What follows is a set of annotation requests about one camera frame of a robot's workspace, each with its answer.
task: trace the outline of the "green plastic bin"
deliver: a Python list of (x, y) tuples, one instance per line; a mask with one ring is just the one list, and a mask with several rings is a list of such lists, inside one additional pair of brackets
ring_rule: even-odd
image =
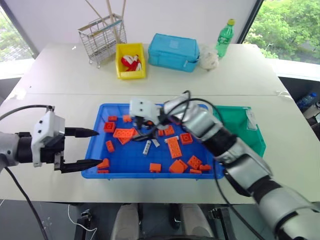
[(266, 143), (249, 106), (216, 106), (222, 115), (224, 126), (238, 135), (260, 157), (264, 156)]

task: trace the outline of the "robotic arm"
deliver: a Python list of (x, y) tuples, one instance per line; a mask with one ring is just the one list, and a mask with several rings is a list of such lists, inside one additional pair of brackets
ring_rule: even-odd
[(41, 167), (42, 163), (54, 164), (54, 170), (62, 173), (78, 172), (101, 163), (101, 160), (84, 159), (75, 163), (65, 163), (65, 137), (87, 138), (99, 133), (91, 129), (65, 127), (65, 120), (47, 108), (45, 115), (36, 123), (33, 134), (0, 132), (0, 172), (4, 167), (19, 163), (33, 163)]
[(277, 183), (270, 167), (258, 154), (207, 109), (187, 100), (188, 94), (184, 93), (160, 107), (133, 98), (130, 115), (138, 119), (138, 127), (147, 120), (164, 129), (165, 118), (181, 123), (224, 166), (224, 175), (234, 189), (255, 200), (278, 239), (320, 239), (320, 210), (293, 189)]

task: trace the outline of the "white wall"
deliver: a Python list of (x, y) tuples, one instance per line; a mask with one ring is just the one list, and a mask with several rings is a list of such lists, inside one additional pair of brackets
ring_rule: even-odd
[[(78, 43), (77, 29), (97, 18), (85, 0), (5, 0), (31, 41), (41, 51), (46, 44)], [(106, 16), (105, 0), (89, 0)], [(122, 0), (110, 0), (121, 14)], [(235, 43), (256, 0), (127, 0), (124, 25), (128, 42), (149, 43), (155, 33), (214, 43), (229, 18), (234, 18)]]

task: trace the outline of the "blue plastic tray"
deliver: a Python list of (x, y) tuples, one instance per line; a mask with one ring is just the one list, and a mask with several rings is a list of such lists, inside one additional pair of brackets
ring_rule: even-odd
[[(172, 159), (168, 145), (165, 143), (166, 138), (170, 138), (183, 133), (181, 128), (175, 124), (172, 124), (175, 134), (170, 136), (158, 137), (159, 147), (155, 147), (151, 143), (147, 156), (143, 155), (143, 150), (146, 145), (146, 141), (130, 141), (125, 145), (122, 145), (118, 139), (113, 138), (113, 133), (104, 132), (104, 124), (108, 121), (108, 116), (117, 116), (118, 119), (115, 122), (116, 128), (130, 129), (133, 127), (132, 122), (124, 123), (122, 116), (129, 114), (129, 104), (112, 104), (105, 103), (99, 108), (96, 121), (94, 124), (94, 130), (99, 132), (100, 135), (91, 138), (89, 147), (86, 151), (86, 159), (104, 159), (108, 158), (110, 161), (110, 173), (97, 173), (97, 167), (81, 172), (82, 176), (87, 179), (114, 179), (114, 178), (177, 178), (177, 179), (213, 179), (213, 155), (205, 149), (200, 143), (193, 139), (192, 144), (182, 145), (179, 140), (179, 146), (181, 148), (182, 159), (185, 163), (192, 155), (199, 158), (203, 164), (209, 164), (211, 170), (203, 172), (202, 174), (188, 173), (189, 168), (185, 173), (170, 173), (169, 167), (176, 160)], [(106, 141), (111, 140), (115, 148), (115, 152), (109, 153), (106, 147)], [(160, 173), (151, 173), (149, 171), (150, 163), (161, 164)], [(223, 168), (216, 163), (217, 178), (221, 179), (223, 175)]]

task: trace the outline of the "metal rack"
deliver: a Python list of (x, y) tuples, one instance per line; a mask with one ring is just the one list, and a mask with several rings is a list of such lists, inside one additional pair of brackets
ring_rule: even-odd
[(89, 57), (89, 63), (96, 62), (97, 68), (100, 68), (102, 60), (116, 53), (117, 43), (127, 43), (122, 17), (114, 13), (112, 16), (114, 22), (109, 15), (104, 18), (98, 18), (78, 29)]

